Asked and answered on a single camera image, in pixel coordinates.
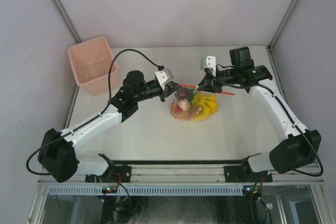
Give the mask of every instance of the pink plastic container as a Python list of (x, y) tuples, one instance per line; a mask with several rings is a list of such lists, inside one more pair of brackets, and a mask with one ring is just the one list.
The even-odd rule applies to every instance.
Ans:
[[(68, 55), (78, 86), (83, 87), (91, 95), (108, 90), (108, 73), (114, 55), (105, 37), (69, 47)], [(119, 84), (118, 65), (114, 63), (111, 72), (111, 88)]]

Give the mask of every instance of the white table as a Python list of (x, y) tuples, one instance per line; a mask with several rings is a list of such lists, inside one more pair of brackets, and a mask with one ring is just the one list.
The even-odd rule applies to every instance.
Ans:
[[(137, 48), (155, 63), (170, 68), (174, 81), (197, 84), (203, 56), (216, 56), (217, 63), (230, 65), (226, 47)], [(255, 65), (265, 65), (273, 74), (265, 46), (249, 46)], [(122, 49), (113, 49), (117, 54)], [(146, 81), (156, 68), (135, 52), (126, 52), (116, 61), (120, 77), (140, 70)], [(119, 88), (112, 90), (112, 95)], [(219, 111), (204, 122), (173, 118), (169, 106), (173, 95), (162, 103), (153, 98), (139, 103), (139, 110), (122, 124), (108, 129), (80, 150), (79, 154), (104, 153), (112, 160), (233, 160), (267, 152), (277, 144), (275, 132), (257, 101), (244, 90), (223, 87), (235, 96), (217, 94)], [(108, 100), (108, 92), (91, 96), (79, 89), (70, 125), (98, 112)]]

